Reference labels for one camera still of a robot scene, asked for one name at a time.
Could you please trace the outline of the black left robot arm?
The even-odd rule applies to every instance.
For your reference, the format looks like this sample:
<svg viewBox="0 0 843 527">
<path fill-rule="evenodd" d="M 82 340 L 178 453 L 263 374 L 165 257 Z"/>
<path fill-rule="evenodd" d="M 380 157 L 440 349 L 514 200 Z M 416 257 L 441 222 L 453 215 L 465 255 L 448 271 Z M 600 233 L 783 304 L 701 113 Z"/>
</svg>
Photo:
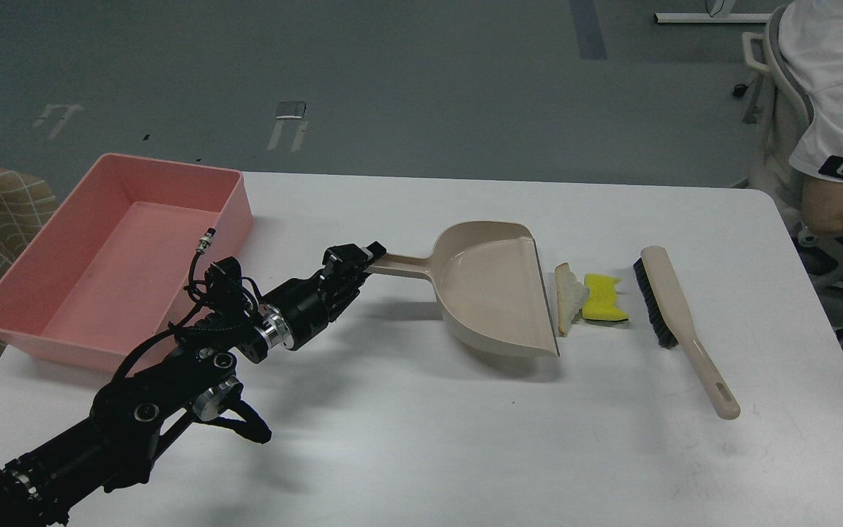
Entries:
<svg viewBox="0 0 843 527">
<path fill-rule="evenodd" d="M 351 305 L 387 251 L 378 242 L 329 247 L 308 279 L 262 294 L 234 257 L 197 279 L 214 235 L 201 237 L 191 261 L 190 313 L 131 350 L 80 423 L 0 468 L 0 526 L 67 525 L 71 508 L 97 488 L 147 483 L 157 458 L 193 424 L 267 444 L 270 427 L 243 400 L 236 354 L 257 364 L 276 347 L 300 349 Z"/>
</svg>

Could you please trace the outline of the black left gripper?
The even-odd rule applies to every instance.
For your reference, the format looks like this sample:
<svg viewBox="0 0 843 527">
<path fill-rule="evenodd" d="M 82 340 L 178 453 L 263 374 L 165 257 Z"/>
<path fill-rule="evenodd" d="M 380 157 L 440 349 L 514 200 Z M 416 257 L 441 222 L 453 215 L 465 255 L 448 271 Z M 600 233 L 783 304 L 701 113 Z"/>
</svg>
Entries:
<svg viewBox="0 0 843 527">
<path fill-rule="evenodd" d="M 288 328 L 291 344 L 297 351 L 321 333 L 360 294 L 368 279 L 368 268 L 384 257 L 387 249 L 379 242 L 366 247 L 338 244 L 323 254 L 321 277 L 290 279 L 262 296 L 261 303 L 277 313 Z M 324 301 L 321 281 L 324 280 Z"/>
</svg>

